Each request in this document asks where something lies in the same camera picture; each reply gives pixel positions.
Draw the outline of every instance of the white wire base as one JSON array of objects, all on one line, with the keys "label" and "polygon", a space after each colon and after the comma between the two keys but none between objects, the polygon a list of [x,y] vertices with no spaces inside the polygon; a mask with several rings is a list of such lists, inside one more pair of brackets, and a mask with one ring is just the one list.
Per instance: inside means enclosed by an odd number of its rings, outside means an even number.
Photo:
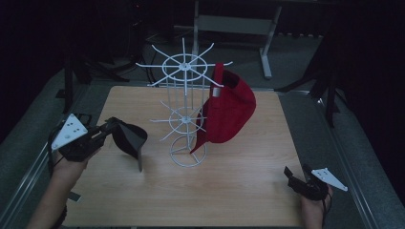
[{"label": "white wire base", "polygon": [[176,164],[182,167],[193,167],[201,164],[205,160],[206,157],[205,144],[203,144],[202,147],[193,152],[193,154],[190,154],[192,147],[190,144],[187,144],[187,142],[189,143],[194,142],[194,139],[196,139],[194,135],[192,136],[182,135],[173,141],[172,147],[170,148],[170,156],[172,157],[173,161]]},{"label": "white wire base", "polygon": [[[207,64],[202,58],[204,54],[209,52],[214,44],[212,44],[206,51],[200,55],[189,54],[185,52],[184,39],[182,40],[182,53],[175,55],[167,55],[166,53],[158,50],[155,46],[153,49],[166,56],[166,60],[161,65],[140,65],[144,68],[161,68],[165,77],[157,82],[148,86],[157,86],[165,84],[167,87],[168,103],[161,104],[171,111],[171,115],[168,119],[153,119],[153,122],[168,122],[172,131],[167,134],[161,140],[165,140],[173,133],[180,134],[181,136],[176,138],[170,148],[170,156],[173,161],[183,167],[193,167],[203,162],[206,157],[206,146],[200,147],[193,154],[190,154],[192,145],[195,142],[196,132],[198,130],[205,131],[202,126],[204,122],[203,114],[200,110],[204,104],[204,92],[205,80],[208,83],[213,83],[218,87],[222,87],[206,76],[208,67],[214,67],[215,64]],[[202,88],[194,85],[194,82],[198,79],[202,80]],[[194,96],[195,93],[201,93],[202,96]]]}]

